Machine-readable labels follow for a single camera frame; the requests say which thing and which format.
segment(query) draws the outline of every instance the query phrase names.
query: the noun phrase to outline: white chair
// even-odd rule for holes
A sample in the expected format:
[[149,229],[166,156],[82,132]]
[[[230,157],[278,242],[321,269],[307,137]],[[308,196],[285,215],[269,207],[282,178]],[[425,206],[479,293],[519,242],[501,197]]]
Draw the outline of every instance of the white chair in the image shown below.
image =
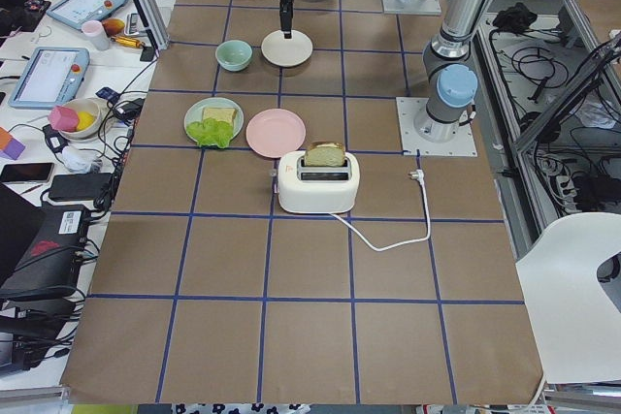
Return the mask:
[[517,263],[548,383],[621,379],[621,312],[597,269],[621,251],[621,215],[560,218]]

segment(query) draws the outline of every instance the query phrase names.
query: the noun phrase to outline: lettuce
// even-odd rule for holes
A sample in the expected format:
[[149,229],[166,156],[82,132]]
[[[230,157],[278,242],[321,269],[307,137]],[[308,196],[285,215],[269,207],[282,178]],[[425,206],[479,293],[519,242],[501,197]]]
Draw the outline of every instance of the lettuce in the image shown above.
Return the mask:
[[233,125],[215,118],[193,121],[185,128],[187,134],[196,140],[196,144],[217,145],[220,149],[229,146],[233,139]]

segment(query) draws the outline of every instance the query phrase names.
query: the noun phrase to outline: pink plate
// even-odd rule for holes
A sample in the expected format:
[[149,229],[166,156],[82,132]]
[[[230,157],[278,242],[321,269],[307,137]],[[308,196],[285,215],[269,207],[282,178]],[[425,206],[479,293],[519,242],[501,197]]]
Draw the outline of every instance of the pink plate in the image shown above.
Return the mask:
[[245,138],[252,150],[273,159],[298,149],[306,135],[302,118],[285,109],[262,111],[245,128]]

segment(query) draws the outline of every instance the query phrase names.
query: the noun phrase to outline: white toaster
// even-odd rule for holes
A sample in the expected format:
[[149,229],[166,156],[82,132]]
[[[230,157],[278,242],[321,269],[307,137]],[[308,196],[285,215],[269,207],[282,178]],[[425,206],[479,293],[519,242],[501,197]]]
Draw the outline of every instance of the white toaster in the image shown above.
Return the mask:
[[351,210],[360,183],[358,161],[345,153],[342,167],[305,167],[304,151],[278,163],[278,201],[292,213],[342,213]]

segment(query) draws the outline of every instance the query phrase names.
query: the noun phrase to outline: bread slice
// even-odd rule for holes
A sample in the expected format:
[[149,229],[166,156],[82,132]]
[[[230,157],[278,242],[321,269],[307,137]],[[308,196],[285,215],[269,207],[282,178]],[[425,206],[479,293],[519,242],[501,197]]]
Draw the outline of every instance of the bread slice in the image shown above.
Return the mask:
[[342,167],[345,148],[340,143],[312,143],[304,154],[305,167]]
[[235,126],[235,115],[237,115],[237,109],[221,108],[221,107],[205,107],[203,108],[203,119],[213,118],[217,121],[224,121],[230,123],[231,126]]

